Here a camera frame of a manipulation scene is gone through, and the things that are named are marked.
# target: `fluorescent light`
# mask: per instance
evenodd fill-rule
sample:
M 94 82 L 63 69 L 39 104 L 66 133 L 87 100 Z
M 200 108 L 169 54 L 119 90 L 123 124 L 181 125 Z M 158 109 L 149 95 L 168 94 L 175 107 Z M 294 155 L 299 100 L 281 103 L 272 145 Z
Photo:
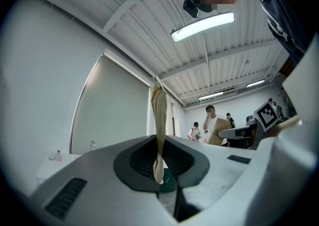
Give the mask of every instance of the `fluorescent light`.
M 230 22 L 234 22 L 234 13 L 221 13 L 183 26 L 182 28 L 173 31 L 170 35 L 174 42 L 179 42 L 182 39 L 192 36 L 203 30 L 210 29 L 212 27 L 216 27 Z
M 252 87 L 252 86 L 255 86 L 255 85 L 259 85 L 259 84 L 262 84 L 264 81 L 265 81 L 265 79 L 257 81 L 257 82 L 254 82 L 254 83 L 251 83 L 251 84 L 248 84 L 246 87 L 248 88 L 248 87 Z
M 210 94 L 210 95 L 207 95 L 207 96 L 204 96 L 204 97 L 199 97 L 198 99 L 199 100 L 204 100 L 204 99 L 208 99 L 208 98 L 215 97 L 215 96 L 218 96 L 218 95 L 222 95 L 223 93 L 224 92 L 214 93 L 214 94 Z

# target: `black vent grille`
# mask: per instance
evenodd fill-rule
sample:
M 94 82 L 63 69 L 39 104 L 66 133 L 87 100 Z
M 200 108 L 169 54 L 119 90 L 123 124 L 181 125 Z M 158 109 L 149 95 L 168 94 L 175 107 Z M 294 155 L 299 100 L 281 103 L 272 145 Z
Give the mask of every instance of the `black vent grille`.
M 64 219 L 86 183 L 83 179 L 72 178 L 45 207 L 45 210 L 61 220 Z
M 164 143 L 163 159 L 176 179 L 194 165 L 191 154 L 167 141 Z
M 130 166 L 142 176 L 150 178 L 153 173 L 153 164 L 157 158 L 156 137 L 133 152 L 130 156 Z

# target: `black shirt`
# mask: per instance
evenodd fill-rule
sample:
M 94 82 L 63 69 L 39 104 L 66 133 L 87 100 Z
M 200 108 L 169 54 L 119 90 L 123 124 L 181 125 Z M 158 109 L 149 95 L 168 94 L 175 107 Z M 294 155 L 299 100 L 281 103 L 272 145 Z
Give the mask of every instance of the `black shirt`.
M 263 0 L 263 9 L 273 35 L 297 64 L 318 28 L 318 0 Z
M 227 119 L 228 121 L 230 121 L 230 126 L 231 126 L 231 128 L 234 128 L 234 127 L 235 127 L 235 121 L 234 121 L 233 117 L 228 116 L 226 119 Z

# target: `beige cloth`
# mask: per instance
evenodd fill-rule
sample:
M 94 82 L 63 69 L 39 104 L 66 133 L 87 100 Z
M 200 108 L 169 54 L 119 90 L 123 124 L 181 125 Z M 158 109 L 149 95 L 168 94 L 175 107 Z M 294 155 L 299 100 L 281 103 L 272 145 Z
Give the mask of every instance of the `beige cloth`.
M 156 182 L 162 184 L 164 177 L 164 161 L 162 153 L 165 142 L 167 100 L 166 92 L 161 85 L 155 86 L 154 88 L 152 107 L 156 122 L 156 141 L 158 145 L 158 157 L 154 162 L 153 170 Z

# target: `ceiling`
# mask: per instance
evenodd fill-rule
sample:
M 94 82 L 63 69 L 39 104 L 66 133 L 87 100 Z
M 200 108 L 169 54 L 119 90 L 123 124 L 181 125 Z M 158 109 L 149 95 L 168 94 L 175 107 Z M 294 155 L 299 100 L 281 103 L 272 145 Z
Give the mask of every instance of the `ceiling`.
M 172 30 L 194 21 L 184 0 L 47 0 L 109 39 L 185 107 L 198 96 L 237 89 L 262 78 L 273 81 L 288 53 L 268 29 L 259 0 L 239 0 L 212 13 L 234 12 L 235 21 L 178 43 Z

